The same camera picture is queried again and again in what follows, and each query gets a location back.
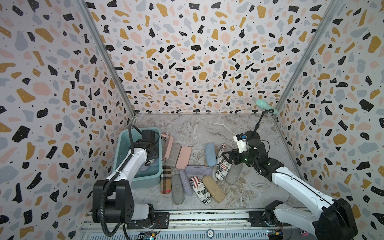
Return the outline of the lavender felt case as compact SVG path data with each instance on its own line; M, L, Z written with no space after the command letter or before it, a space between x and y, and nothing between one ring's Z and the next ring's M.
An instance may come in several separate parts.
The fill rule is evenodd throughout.
M158 167L159 166L159 158L151 161L150 167Z

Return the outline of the teal plastic storage box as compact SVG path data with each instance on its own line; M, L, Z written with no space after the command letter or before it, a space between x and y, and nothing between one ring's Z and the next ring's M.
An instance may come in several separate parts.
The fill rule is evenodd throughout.
M152 128L141 128L140 132L142 130L154 130L157 131L161 135L161 130L152 127ZM117 152L115 155L114 159L114 164L113 164L113 171L116 171L121 163L124 161L128 153L130 152L131 149L131 141L129 138L129 134L132 134L133 142L136 142L141 138L141 134L135 129L132 129L131 131L129 130L124 130L120 133L119 140L118 140L118 147L117 147ZM159 166L158 167L150 167L148 171L146 172L140 172L138 168L138 172L136 172L136 175L134 176L132 182L131 182L131 188L132 189L140 189L140 188L150 188L158 185L161 180L161 174L163 171L163 167L161 164L162 161L162 141L160 138L159 141Z

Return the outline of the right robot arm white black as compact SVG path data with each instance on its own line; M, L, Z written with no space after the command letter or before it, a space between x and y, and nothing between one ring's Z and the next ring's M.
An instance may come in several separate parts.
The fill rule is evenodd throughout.
M265 207L258 219L268 226L289 224L314 235L318 240L352 240L358 228L351 205L344 199L334 199L297 177L280 161L270 158L259 139L234 137L238 148L223 152L226 162L247 165L270 182L284 188L306 206L303 211L275 200Z

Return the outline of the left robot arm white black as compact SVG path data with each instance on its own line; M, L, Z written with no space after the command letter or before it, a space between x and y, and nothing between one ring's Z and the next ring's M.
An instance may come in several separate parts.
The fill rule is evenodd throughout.
M150 204L135 203L132 185L140 167L161 156L161 132L157 128L125 130L120 134L114 171L93 186L93 221L127 224L153 218Z

